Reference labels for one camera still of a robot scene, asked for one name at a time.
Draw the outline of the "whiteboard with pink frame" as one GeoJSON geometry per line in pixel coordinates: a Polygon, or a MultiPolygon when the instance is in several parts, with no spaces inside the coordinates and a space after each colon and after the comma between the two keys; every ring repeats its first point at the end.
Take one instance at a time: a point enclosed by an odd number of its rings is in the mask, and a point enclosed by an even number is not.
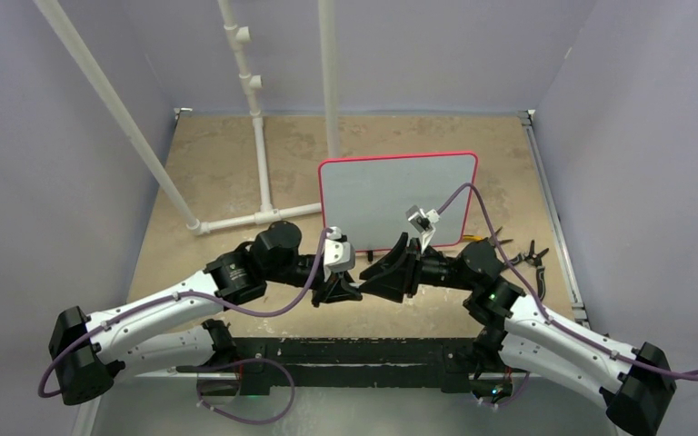
{"type": "Polygon", "coordinates": [[[418,235],[408,222],[412,207],[437,210],[464,183],[474,183],[474,152],[328,159],[317,175],[325,227],[337,227],[359,252],[390,250],[403,232],[418,235]]]}

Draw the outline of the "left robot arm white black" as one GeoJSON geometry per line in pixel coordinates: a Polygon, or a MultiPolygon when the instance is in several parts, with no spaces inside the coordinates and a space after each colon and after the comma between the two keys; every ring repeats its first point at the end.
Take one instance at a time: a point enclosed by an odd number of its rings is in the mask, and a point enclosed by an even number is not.
{"type": "Polygon", "coordinates": [[[318,235],[314,254],[299,252],[302,233],[279,221],[252,241],[219,255],[165,290],[114,309],[85,313],[72,306],[57,315],[49,367],[37,393],[77,405],[110,390],[128,365],[125,355],[147,340],[201,316],[233,311],[257,318],[291,311],[308,291],[352,291],[348,272],[355,250],[337,227],[318,235]]]}

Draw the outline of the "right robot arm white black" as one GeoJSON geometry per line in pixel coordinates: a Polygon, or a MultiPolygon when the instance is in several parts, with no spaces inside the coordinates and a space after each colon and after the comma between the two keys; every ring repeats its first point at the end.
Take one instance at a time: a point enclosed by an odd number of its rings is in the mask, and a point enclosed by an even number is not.
{"type": "Polygon", "coordinates": [[[618,342],[559,316],[504,279],[504,268],[486,240],[450,257],[402,233],[361,272],[360,289],[393,302],[414,296],[421,284],[467,291],[463,306],[484,327],[474,344],[481,367],[536,373],[594,402],[623,431],[656,434],[677,389],[664,351],[650,342],[618,342]]]}

